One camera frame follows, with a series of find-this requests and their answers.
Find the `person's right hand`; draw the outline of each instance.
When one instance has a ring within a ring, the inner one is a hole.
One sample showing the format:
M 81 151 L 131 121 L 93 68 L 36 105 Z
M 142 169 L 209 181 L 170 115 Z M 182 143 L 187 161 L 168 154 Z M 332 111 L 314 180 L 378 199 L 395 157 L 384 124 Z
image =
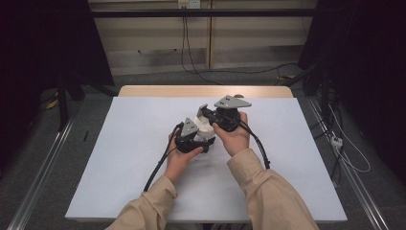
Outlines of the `person's right hand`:
M 244 112 L 239 112 L 241 121 L 248 125 L 248 117 Z M 213 123 L 215 134 L 223 141 L 224 148 L 233 157 L 235 154 L 250 147 L 250 134 L 242 127 L 232 132 L 224 131 L 218 124 Z

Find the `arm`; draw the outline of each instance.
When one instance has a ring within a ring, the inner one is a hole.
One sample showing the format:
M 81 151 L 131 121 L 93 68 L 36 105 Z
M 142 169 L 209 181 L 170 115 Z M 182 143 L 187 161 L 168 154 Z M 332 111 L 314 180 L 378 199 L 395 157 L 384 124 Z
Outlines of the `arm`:
M 138 199 L 128 202 L 107 230 L 165 229 L 170 207 L 177 197 L 174 184 L 188 167 L 190 160 L 203 150 L 197 148 L 189 153 L 182 153 L 176 149 L 174 140 L 169 149 L 164 175 Z
M 247 114 L 240 112 L 248 124 Z M 247 212 L 254 229 L 318 229 L 296 190 L 279 174 L 265 170 L 249 148 L 249 134 L 242 128 L 226 132 L 214 124 L 232 158 L 227 163 L 247 198 Z

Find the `sleeve cuff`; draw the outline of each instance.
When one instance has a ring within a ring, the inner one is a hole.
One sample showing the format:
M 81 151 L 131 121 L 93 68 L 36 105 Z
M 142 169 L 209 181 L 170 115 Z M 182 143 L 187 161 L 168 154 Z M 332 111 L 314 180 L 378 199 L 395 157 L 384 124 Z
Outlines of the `sleeve cuff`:
M 264 170 L 252 149 L 240 151 L 227 162 L 227 165 L 238 184 Z
M 163 204 L 171 204 L 177 198 L 175 187 L 164 175 L 161 175 L 155 181 L 148 192 Z

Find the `beige sleeve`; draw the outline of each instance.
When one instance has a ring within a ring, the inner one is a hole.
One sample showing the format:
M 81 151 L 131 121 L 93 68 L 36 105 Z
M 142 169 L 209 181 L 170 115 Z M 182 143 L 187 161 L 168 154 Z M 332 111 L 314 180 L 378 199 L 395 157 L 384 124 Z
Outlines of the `beige sleeve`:
M 275 171 L 265 170 L 251 149 L 227 164 L 245 193 L 254 229 L 319 229 L 298 192 Z
M 128 202 L 107 230 L 165 229 L 169 209 L 176 197 L 173 184 L 162 175 L 147 192 Z

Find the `black horizontal bar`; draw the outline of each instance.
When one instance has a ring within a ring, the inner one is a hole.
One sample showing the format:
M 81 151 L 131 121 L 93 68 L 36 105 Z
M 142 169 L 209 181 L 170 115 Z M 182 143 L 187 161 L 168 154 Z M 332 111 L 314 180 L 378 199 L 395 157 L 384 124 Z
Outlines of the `black horizontal bar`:
M 96 10 L 86 11 L 41 11 L 54 16 L 92 17 L 312 17 L 315 15 L 337 15 L 341 10 L 316 9 L 174 9 L 174 10 Z

